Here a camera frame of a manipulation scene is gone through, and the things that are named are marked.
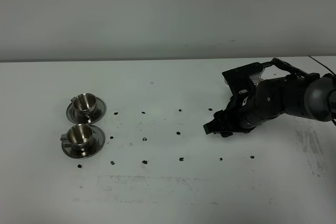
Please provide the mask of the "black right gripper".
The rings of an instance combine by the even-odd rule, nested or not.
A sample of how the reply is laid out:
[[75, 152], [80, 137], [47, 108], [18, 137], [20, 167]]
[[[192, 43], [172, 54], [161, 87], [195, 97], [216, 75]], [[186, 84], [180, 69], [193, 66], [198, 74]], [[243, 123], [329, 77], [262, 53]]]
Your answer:
[[223, 138], [233, 133], [248, 133], [265, 123], [265, 92], [254, 91], [230, 97], [225, 110], [203, 125], [206, 134], [220, 133]]

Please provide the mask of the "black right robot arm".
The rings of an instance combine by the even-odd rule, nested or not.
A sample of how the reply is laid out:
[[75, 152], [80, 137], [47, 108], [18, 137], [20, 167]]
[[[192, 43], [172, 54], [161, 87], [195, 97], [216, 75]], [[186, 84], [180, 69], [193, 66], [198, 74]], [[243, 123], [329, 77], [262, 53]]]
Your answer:
[[206, 134], [249, 133], [257, 126], [288, 114], [321, 122], [335, 120], [335, 76], [317, 73], [305, 77], [264, 80], [250, 92], [232, 96], [203, 128]]

